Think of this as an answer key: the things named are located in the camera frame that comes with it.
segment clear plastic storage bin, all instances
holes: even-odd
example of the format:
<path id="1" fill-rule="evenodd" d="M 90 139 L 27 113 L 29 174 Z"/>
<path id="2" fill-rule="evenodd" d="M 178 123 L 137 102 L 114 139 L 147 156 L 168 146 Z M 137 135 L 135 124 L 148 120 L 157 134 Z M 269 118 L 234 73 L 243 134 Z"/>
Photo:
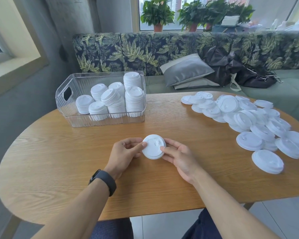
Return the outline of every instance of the clear plastic storage bin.
<path id="1" fill-rule="evenodd" d="M 56 106 L 72 127 L 143 122 L 145 120 L 144 111 L 146 107 L 146 85 L 144 73 L 142 71 L 136 72 L 138 72 L 141 76 L 141 88 L 144 91 L 145 97 L 143 110 L 139 111 L 141 113 L 139 117 L 129 116 L 129 113 L 135 112 L 125 112 L 118 113 L 123 115 L 120 118 L 109 117 L 102 121 L 94 121 L 92 117 L 93 115 L 82 115 L 76 108 L 75 101 L 77 97 L 81 95 L 91 95 L 91 88 L 96 84 L 103 83 L 108 87 L 113 82 L 123 83 L 123 76 L 127 72 L 72 74 L 57 89 L 55 94 Z"/>

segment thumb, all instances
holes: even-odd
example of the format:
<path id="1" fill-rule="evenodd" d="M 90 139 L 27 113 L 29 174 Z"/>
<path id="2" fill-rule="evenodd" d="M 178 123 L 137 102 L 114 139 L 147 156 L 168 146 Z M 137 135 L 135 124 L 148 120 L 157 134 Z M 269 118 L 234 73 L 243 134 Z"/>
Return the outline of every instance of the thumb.
<path id="1" fill-rule="evenodd" d="M 134 148 L 129 149 L 130 153 L 134 156 L 135 154 L 141 152 L 144 148 L 146 148 L 147 142 L 141 142 L 137 144 Z"/>
<path id="2" fill-rule="evenodd" d="M 173 148 L 170 148 L 170 147 L 164 147 L 164 146 L 161 146 L 160 147 L 161 151 L 168 154 L 169 156 L 172 156 L 172 157 L 177 157 L 177 155 L 179 154 L 179 151 L 173 149 Z"/>

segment dark pants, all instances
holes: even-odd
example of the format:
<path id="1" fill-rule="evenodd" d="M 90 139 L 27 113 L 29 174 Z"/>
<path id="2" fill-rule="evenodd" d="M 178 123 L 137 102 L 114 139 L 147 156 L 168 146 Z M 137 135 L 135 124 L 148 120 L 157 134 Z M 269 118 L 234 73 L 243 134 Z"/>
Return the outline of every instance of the dark pants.
<path id="1" fill-rule="evenodd" d="M 100 221 L 96 224 L 90 239 L 133 239 L 129 218 Z M 207 209 L 199 214 L 197 221 L 188 229 L 182 239 L 222 239 Z"/>

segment wooden table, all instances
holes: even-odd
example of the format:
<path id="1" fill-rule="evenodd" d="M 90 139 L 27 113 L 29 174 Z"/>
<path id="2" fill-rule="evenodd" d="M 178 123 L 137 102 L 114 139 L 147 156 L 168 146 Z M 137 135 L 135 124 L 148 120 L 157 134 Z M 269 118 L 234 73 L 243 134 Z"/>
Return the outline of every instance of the wooden table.
<path id="1" fill-rule="evenodd" d="M 211 92 L 214 98 L 223 94 Z M 193 112 L 180 99 L 188 93 L 147 95 L 143 123 L 72 128 L 54 110 L 30 125 L 10 146 L 0 165 L 0 198 L 17 217 L 45 224 L 103 169 L 114 142 L 158 134 L 188 145 L 199 163 L 240 203 L 299 196 L 299 160 L 276 153 L 283 173 L 258 169 L 251 151 L 236 143 L 227 123 Z M 299 132 L 299 122 L 281 112 Z M 117 181 L 101 220 L 203 208 L 196 190 L 163 159 L 134 159 Z"/>

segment terracotta pot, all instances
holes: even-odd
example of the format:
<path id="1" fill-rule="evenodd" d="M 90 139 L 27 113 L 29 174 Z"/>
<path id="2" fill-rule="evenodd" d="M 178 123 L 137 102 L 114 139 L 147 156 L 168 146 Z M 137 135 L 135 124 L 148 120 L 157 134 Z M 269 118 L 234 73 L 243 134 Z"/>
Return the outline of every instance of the terracotta pot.
<path id="1" fill-rule="evenodd" d="M 154 25 L 154 32 L 161 32 L 161 31 L 163 31 L 163 25 L 162 24 Z"/>
<path id="2" fill-rule="evenodd" d="M 196 24 L 196 23 L 193 23 L 190 27 L 189 27 L 189 32 L 196 32 L 196 30 L 197 30 L 197 26 L 198 26 L 198 24 Z"/>
<path id="3" fill-rule="evenodd" d="M 211 24 L 209 24 L 209 23 L 206 23 L 206 30 L 211 30 L 212 29 L 212 25 Z"/>

